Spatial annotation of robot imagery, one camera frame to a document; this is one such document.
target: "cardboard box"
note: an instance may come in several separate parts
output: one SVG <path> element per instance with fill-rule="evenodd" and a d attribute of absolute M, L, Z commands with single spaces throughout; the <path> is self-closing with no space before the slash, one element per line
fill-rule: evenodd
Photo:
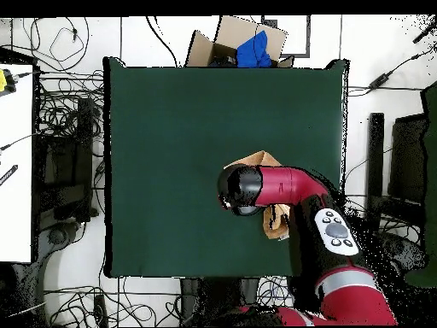
<path fill-rule="evenodd" d="M 236 49 L 263 30 L 267 35 L 266 52 L 271 58 L 271 67 L 292 67 L 293 56 L 279 61 L 287 38 L 284 30 L 228 15 L 220 17 L 213 42 L 197 30 L 194 31 L 185 66 L 208 67 L 215 56 L 236 58 Z"/>

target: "black border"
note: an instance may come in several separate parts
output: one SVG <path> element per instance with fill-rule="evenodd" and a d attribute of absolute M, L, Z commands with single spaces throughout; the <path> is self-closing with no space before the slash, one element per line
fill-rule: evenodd
<path fill-rule="evenodd" d="M 32 65 L 33 72 L 40 72 L 39 66 L 37 66 L 38 60 L 32 56 L 25 56 L 13 50 L 0 48 L 0 64 L 25 64 Z M 32 75 L 32 133 L 39 131 L 39 110 L 40 110 L 40 85 L 39 85 L 39 73 Z M 37 140 L 32 138 L 32 200 L 31 200 L 31 263 L 38 259 L 38 236 L 39 236 L 39 195 L 38 182 L 39 173 L 37 170 L 38 150 Z M 11 262 L 13 264 L 30 264 L 23 263 L 21 261 Z"/>
<path fill-rule="evenodd" d="M 105 263 L 103 274 L 112 278 L 113 266 L 113 222 L 112 222 L 112 197 L 113 184 L 111 163 L 111 67 L 110 57 L 103 58 L 103 161 L 105 162 L 105 187 L 103 191 L 105 203 Z"/>

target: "gray button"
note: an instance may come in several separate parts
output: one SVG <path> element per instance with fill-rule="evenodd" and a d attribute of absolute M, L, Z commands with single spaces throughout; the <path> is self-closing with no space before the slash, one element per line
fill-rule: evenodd
<path fill-rule="evenodd" d="M 339 247 L 341 245 L 341 241 L 338 239 L 332 239 L 331 244 L 334 245 L 335 247 Z"/>
<path fill-rule="evenodd" d="M 326 226 L 326 233 L 330 237 L 348 237 L 347 228 L 342 224 L 329 224 Z"/>

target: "white desk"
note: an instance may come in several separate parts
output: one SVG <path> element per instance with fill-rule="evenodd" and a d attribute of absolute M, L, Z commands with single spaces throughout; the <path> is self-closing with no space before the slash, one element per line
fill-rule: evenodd
<path fill-rule="evenodd" d="M 0 64 L 12 74 L 32 72 L 30 65 Z M 32 76 L 20 79 L 16 93 L 0 97 L 0 147 L 32 134 Z M 32 138 L 6 149 L 0 156 L 0 178 L 18 170 L 0 186 L 0 261 L 31 262 Z"/>

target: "white control panel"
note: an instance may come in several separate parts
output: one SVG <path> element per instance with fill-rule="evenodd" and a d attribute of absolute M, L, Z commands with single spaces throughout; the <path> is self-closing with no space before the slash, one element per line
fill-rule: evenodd
<path fill-rule="evenodd" d="M 315 220 L 327 250 L 339 255 L 358 254 L 358 245 L 351 231 L 345 220 L 335 210 L 324 208 L 318 211 Z"/>

